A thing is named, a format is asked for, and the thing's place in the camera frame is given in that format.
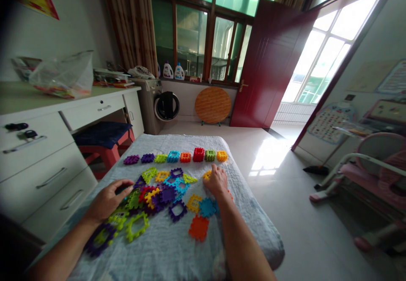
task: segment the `round wooden table top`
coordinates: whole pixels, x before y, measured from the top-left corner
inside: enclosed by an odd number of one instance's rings
[[[219,87],[208,87],[196,97],[195,110],[198,117],[206,123],[219,123],[231,110],[231,99]]]

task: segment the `hand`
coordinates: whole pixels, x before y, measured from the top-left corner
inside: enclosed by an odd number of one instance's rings
[[[119,204],[133,190],[134,182],[131,180],[117,180],[107,187],[104,187],[94,198],[88,210],[84,214],[82,221],[100,225],[117,209]],[[120,186],[129,186],[120,194],[116,195],[115,191]]]
[[[210,179],[203,179],[203,184],[216,199],[223,193],[227,193],[227,175],[225,170],[212,164]]]

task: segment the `white desk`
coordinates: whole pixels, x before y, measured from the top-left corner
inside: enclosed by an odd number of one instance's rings
[[[47,243],[96,186],[71,131],[126,108],[144,132],[137,91],[93,87],[90,97],[48,96],[23,82],[0,83],[0,213]],[[28,128],[10,131],[9,123]],[[35,139],[22,138],[34,130]]]

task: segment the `blue cushion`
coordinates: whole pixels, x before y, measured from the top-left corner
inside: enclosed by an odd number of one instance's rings
[[[118,140],[132,127],[127,123],[99,122],[74,136],[78,146],[102,146],[113,149]]]

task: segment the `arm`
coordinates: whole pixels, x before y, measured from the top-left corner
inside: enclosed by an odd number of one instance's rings
[[[220,208],[225,253],[233,280],[273,280],[276,277],[261,248],[235,206],[227,190],[227,175],[215,164],[204,185]]]
[[[115,191],[121,185],[131,185],[119,195]],[[66,280],[75,267],[86,242],[133,190],[134,182],[117,180],[103,188],[93,200],[78,224],[66,234],[29,271],[30,280]]]

